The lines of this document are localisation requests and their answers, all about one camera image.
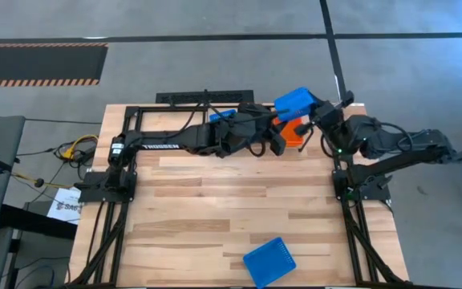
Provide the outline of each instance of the blue plastic container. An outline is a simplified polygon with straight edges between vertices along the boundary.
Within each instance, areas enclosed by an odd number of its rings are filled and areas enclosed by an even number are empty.
[[[278,112],[289,110],[280,113],[278,117],[280,121],[290,121],[310,114],[311,104],[315,104],[316,101],[307,88],[297,88],[276,99],[274,106]]]
[[[234,109],[229,109],[228,111],[225,111],[225,112],[221,112],[221,114],[223,116],[232,116],[234,115],[235,113],[237,113]],[[215,121],[215,120],[218,120],[220,119],[221,116],[217,115],[216,113],[215,114],[212,114],[211,116],[209,116],[209,121]]]
[[[259,289],[286,275],[297,266],[281,237],[245,255],[244,264]]]

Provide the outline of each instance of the orange object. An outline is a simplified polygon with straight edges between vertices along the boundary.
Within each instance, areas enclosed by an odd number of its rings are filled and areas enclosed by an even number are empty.
[[[274,119],[274,124],[279,124],[279,119],[276,117]],[[296,118],[295,120],[290,120],[288,124],[286,124],[285,128],[281,131],[281,136],[286,140],[286,146],[287,147],[297,147],[299,145],[302,145],[302,142],[304,139],[302,136],[298,136],[295,133],[295,128],[302,124],[301,118]]]

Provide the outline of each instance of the concrete floor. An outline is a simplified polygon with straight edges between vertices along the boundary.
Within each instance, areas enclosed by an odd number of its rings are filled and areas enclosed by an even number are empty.
[[[462,32],[461,0],[327,1],[335,33]],[[323,33],[320,5],[316,0],[0,0],[0,38],[244,32]],[[462,149],[462,39],[339,40],[337,45],[347,89],[370,115],[407,130],[438,128]],[[99,121],[106,104],[151,103],[157,92],[253,89],[257,101],[272,101],[299,86],[337,99],[325,40],[113,43],[99,86],[0,88],[0,116]],[[19,152],[98,130],[97,125],[26,122]],[[24,157],[18,169],[47,179],[58,166],[53,156],[42,155]],[[67,168],[57,178],[76,180]],[[462,287],[462,164],[405,169],[390,187],[411,280]],[[35,196],[12,182],[5,202],[22,206]]]

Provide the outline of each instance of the wooden table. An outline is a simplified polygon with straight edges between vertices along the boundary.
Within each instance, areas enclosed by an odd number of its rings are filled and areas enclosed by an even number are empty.
[[[121,132],[126,106],[106,108],[95,171],[107,168],[111,138]],[[365,113],[362,104],[346,109],[347,115]],[[188,115],[148,112],[142,128],[177,130]],[[192,123],[200,120],[196,116]],[[342,210],[330,179],[334,167],[323,154],[319,137],[315,130],[305,151],[290,148],[281,157],[268,149],[261,158],[244,149],[225,159],[180,150],[139,152],[139,181],[128,212],[117,285],[252,286],[241,259],[277,236],[287,244],[297,269],[273,286],[354,284]],[[355,162],[368,163],[361,156],[355,156]],[[391,213],[379,201],[363,204],[374,248],[399,277],[407,279]],[[73,278],[85,266],[98,208],[96,203],[83,207],[70,262]],[[99,247],[105,211],[92,254]],[[359,248],[363,277],[368,279]],[[112,255],[111,248],[103,281],[108,280]]]

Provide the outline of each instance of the white paper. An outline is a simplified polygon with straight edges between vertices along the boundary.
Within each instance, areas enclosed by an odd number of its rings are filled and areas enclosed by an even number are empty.
[[[80,191],[76,188],[58,189],[55,200],[49,208],[47,217],[78,225],[81,205],[78,203]]]

